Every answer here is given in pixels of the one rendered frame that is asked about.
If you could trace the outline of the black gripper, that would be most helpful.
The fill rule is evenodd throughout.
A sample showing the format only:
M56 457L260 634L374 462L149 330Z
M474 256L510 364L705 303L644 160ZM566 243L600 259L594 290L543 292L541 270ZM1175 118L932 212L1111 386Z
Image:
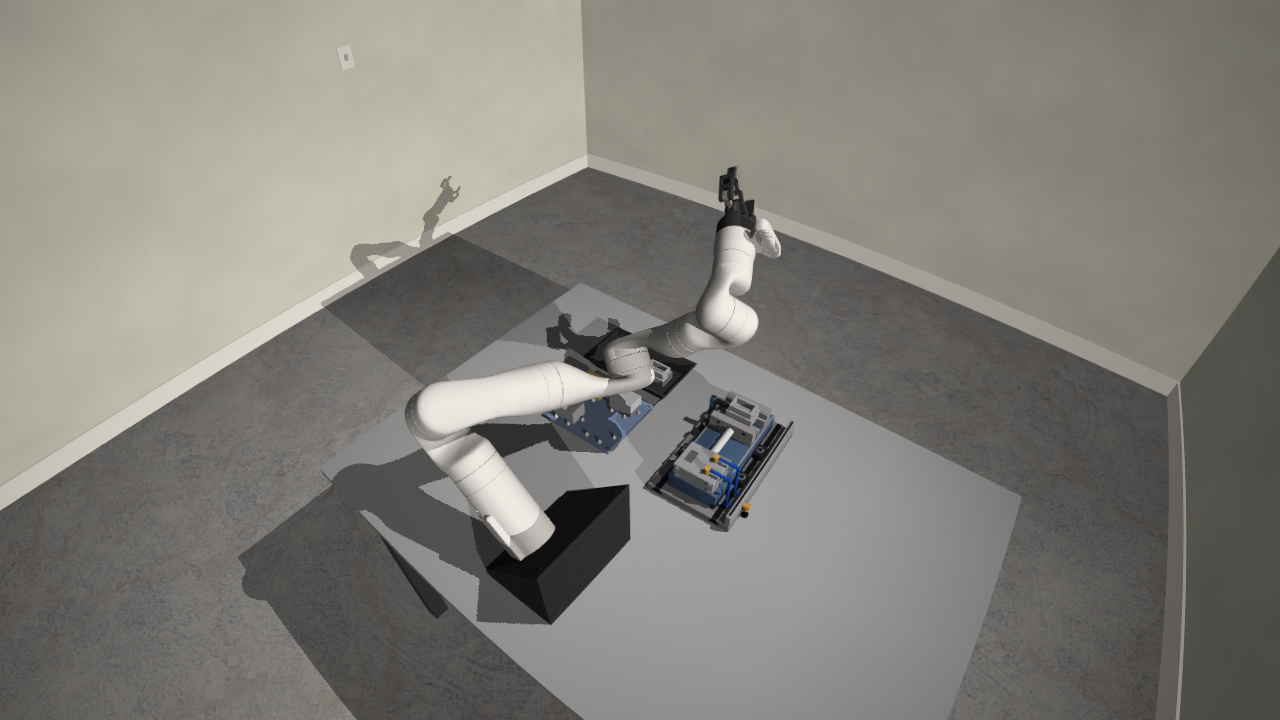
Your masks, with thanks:
M739 195L739 199L733 200L733 195ZM718 222L716 234L718 231L728 225L740 225L746 228L748 231L753 231L753 224L756 220L755 217L756 202L753 199L745 201L744 204L742 191L739 190L739 167L730 167L727 174L721 176L718 199L719 202L726 202L726 205L724 205L724 217L722 217L721 220ZM748 214L749 217L753 215L753 219L751 217L749 218Z

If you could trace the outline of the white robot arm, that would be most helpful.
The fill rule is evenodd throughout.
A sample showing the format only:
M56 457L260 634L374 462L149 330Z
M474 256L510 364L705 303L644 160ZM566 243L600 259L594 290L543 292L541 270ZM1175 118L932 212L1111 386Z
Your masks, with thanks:
M648 348L668 357L687 357L704 348L746 343L756 332L758 316L735 297L751 286L756 252L781 255L780 241L765 219L754 222L753 231L740 225L718 231L710 281L695 311L605 345L603 356L611 378L550 360L495 375L434 382L410 398L404 421L413 438L451 477L511 557L521 561L540 548L556 525L490 441L470 427L643 389L655 379Z

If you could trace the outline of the white rectangular part with pocket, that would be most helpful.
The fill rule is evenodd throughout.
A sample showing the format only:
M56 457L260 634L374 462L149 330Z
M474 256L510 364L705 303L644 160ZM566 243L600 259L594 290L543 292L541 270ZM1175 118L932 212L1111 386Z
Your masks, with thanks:
M748 410L749 413L745 410ZM735 420L742 421L748 427L753 427L754 421L756 421L756 418L759 416L759 413L760 410L758 409L756 404L753 404L745 398L736 396L733 401L730 404L730 407L726 409L724 415L731 416Z
M658 363L657 360L653 359L652 359L652 366L655 374L655 379L653 380L653 383L663 388L672 379L673 372L669 372L669 366L666 366L664 364Z

